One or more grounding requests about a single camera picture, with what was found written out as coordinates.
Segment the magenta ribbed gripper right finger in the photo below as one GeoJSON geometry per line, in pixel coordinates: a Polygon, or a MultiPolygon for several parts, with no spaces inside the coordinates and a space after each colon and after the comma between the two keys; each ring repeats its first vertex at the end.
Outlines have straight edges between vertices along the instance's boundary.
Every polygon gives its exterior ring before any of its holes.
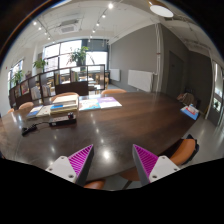
{"type": "Polygon", "coordinates": [[[132,154],[143,186],[179,171],[167,156],[156,156],[136,144],[132,147],[132,154]]]}

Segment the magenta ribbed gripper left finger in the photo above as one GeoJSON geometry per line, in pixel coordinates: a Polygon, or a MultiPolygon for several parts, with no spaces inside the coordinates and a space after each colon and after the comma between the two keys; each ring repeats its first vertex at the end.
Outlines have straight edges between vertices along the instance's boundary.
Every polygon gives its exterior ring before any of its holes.
{"type": "Polygon", "coordinates": [[[86,182],[93,156],[94,146],[89,145],[69,157],[60,156],[47,168],[47,171],[79,186],[83,186],[86,182]]]}

